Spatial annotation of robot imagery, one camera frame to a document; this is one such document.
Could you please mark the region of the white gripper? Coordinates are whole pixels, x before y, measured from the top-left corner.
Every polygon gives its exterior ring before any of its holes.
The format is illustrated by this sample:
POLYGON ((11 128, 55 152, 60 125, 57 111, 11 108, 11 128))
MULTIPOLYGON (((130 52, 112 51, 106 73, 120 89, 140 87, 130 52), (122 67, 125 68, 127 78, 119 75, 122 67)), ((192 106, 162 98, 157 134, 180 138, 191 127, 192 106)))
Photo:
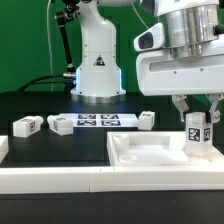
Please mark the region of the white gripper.
POLYGON ((220 121, 218 105, 224 92, 224 53, 220 50, 177 60, 166 50, 146 52, 137 57, 136 70, 139 89, 144 95, 173 95, 172 102, 182 122, 189 110, 186 95, 191 94, 207 94, 211 107, 206 113, 206 122, 220 121))

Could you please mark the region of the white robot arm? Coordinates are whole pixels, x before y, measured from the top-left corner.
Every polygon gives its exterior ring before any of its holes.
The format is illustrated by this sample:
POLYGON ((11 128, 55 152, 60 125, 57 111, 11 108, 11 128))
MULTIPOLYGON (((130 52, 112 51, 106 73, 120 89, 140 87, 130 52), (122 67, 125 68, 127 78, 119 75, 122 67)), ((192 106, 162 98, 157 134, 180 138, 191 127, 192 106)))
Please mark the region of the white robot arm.
POLYGON ((134 39, 140 91, 146 96, 170 95, 176 108, 188 110, 188 95, 205 94, 211 102, 207 119, 220 120, 217 105, 224 98, 224 26, 221 0, 76 0, 82 32, 82 63, 72 94, 89 102, 122 95, 116 65, 116 28, 97 8, 122 7, 138 1, 157 24, 134 39))

